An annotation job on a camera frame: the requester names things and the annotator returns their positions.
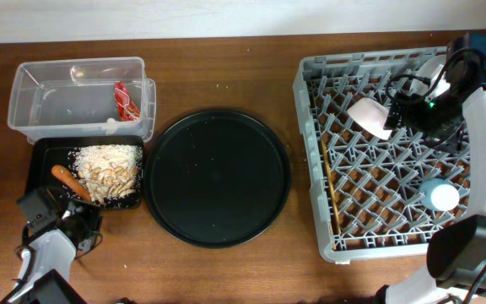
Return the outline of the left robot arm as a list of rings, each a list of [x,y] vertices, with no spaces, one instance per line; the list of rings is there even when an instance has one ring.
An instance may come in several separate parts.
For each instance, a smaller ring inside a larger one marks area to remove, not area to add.
[[[48,209],[29,220],[16,250],[21,268],[2,303],[84,303],[68,283],[71,264],[102,242],[100,208],[70,204],[62,212]]]

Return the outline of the wooden chopstick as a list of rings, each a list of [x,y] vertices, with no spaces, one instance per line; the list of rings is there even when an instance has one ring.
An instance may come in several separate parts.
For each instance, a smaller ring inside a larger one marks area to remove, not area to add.
[[[333,210],[333,218],[334,218],[334,221],[335,221],[335,231],[337,232],[338,236],[341,236],[342,230],[341,230],[341,227],[340,227],[340,221],[339,221],[339,217],[338,217],[338,207],[337,207],[337,204],[336,204],[334,187],[332,185],[330,177],[327,178],[327,181],[328,181],[329,193],[330,193],[331,198],[332,198],[332,210]]]
[[[328,190],[329,190],[329,193],[330,193],[330,196],[331,196],[331,202],[332,202],[332,217],[334,219],[333,230],[335,232],[334,236],[340,236],[341,235],[341,229],[339,227],[338,207],[336,205],[334,187],[333,187],[333,184],[332,184],[332,173],[331,173],[330,163],[329,163],[329,160],[328,160],[327,147],[325,145],[323,138],[320,139],[320,143],[321,143],[322,153],[323,153],[323,157],[324,157],[324,164],[325,164],[325,167],[326,167]]]

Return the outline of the light blue cup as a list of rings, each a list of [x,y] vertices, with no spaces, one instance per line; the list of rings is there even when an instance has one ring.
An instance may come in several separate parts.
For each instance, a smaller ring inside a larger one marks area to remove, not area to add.
[[[457,189],[448,181],[433,178],[423,182],[419,191],[424,195],[421,204],[433,211],[449,211],[460,201]]]

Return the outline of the white bowl with food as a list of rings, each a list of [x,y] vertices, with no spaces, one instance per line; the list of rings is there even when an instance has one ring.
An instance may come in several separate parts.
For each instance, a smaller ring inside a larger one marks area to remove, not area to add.
[[[388,140],[391,130],[385,129],[389,111],[370,98],[362,98],[347,109],[348,115],[364,130],[377,138]]]

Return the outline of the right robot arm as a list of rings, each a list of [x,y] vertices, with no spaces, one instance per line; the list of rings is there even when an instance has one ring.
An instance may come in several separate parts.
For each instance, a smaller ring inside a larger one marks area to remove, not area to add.
[[[463,220],[431,238],[426,264],[375,294],[377,303],[469,303],[486,297],[486,35],[466,33],[448,44],[440,71],[410,74],[427,90],[387,92],[385,130],[423,133],[430,148],[459,146],[469,139],[471,187]]]

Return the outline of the red snack wrapper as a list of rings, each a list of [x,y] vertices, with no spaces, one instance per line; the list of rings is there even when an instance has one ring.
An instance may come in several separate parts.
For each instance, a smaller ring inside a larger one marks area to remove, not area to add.
[[[126,85],[122,81],[115,83],[114,96],[116,99],[117,113],[121,121],[136,121],[141,117],[140,110],[132,100]]]

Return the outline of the orange carrot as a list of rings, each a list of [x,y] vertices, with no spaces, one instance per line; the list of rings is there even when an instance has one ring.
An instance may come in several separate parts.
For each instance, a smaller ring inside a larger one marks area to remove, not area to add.
[[[51,174],[64,185],[72,189],[82,200],[91,201],[89,192],[74,178],[71,172],[64,166],[55,165],[51,168]]]

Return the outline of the black rectangular tray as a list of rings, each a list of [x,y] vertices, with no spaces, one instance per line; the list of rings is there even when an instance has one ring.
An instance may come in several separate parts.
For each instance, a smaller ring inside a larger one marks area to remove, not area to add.
[[[62,191],[64,198],[77,198],[78,195],[72,189],[51,174],[51,168],[61,165],[68,169],[70,165],[68,152],[73,148],[107,144],[130,144],[143,148],[142,139],[131,135],[40,139],[33,148],[25,191],[28,193],[38,187],[54,187]]]

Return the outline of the grey plate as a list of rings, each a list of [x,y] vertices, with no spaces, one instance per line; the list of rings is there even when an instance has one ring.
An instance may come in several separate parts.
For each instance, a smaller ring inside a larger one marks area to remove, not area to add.
[[[415,79],[412,81],[409,92],[415,93],[417,95],[425,94],[431,85],[433,85],[437,78],[438,74],[440,73],[441,69],[444,67],[446,63],[446,55],[439,55],[432,57],[428,60],[415,74],[416,76],[425,77],[431,79],[431,83],[429,85],[424,84],[423,82]],[[450,84],[446,81],[445,77],[442,77],[438,82],[435,90],[428,96],[427,100],[433,100],[435,97],[441,95],[445,91],[450,88]]]

